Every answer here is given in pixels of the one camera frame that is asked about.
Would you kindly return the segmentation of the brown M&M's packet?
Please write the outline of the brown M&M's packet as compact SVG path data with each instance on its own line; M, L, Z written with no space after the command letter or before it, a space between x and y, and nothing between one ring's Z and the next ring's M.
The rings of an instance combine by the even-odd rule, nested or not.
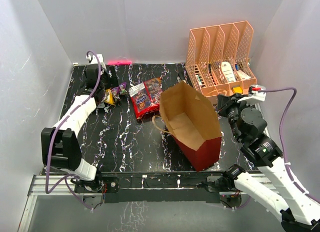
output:
M113 96L113 103L116 104L120 101L120 89L119 87L114 87L111 89L111 93Z

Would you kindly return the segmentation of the yellow snack packet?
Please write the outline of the yellow snack packet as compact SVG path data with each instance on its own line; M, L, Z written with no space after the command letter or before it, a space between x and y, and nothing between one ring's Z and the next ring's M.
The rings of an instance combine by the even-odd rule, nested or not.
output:
M112 91L110 89L107 89L105 91L105 98L104 98L104 103L107 103L109 105L115 106L115 100L113 98Z

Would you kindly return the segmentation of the red brown paper bag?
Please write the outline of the red brown paper bag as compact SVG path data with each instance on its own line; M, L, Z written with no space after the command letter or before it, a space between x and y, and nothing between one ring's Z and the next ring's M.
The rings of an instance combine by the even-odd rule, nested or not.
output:
M173 137L197 172L218 162L222 143L220 123L205 96L180 82L161 93L159 113L166 130L156 124L156 115L152 117L154 127Z

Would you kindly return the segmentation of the red snack packet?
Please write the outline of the red snack packet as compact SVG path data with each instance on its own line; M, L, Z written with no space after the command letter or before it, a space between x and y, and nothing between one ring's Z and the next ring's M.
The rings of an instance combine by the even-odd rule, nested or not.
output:
M160 107L162 78L157 77L131 87L129 95L134 108L135 117L141 120L149 113L157 112Z

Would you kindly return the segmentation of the purple M&M's packet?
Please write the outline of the purple M&M's packet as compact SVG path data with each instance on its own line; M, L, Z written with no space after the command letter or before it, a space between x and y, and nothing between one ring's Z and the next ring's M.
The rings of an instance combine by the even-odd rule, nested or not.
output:
M118 88L119 88L119 95L120 96L124 96L128 93L126 82L121 83Z

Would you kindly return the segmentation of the small purple candy packet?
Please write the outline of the small purple candy packet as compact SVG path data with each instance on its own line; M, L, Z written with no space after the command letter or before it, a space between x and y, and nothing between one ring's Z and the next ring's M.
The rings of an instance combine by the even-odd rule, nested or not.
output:
M105 99L106 99L106 92L105 91L100 92L98 96L98 104L100 105L104 103Z

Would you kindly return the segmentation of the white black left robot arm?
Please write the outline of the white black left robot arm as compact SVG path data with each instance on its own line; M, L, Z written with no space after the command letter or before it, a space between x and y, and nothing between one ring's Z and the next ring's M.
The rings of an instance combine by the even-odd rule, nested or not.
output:
M51 128L41 132L42 162L50 168L71 175L71 182L79 187L97 192L103 187L103 179L97 167L82 156L78 134L88 117L104 104L107 90L118 86L115 67L102 63L85 67L84 82L66 114Z

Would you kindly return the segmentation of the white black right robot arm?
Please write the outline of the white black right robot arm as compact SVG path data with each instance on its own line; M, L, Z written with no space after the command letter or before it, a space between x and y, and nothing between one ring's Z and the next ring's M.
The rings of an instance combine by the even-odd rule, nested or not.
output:
M253 95L218 95L217 113L228 119L241 152L275 187L272 191L238 164L232 165L215 181L206 179L197 185L209 192L244 192L271 212L286 232L318 232L320 204L311 199L289 171L285 154L264 132L267 122L254 108Z

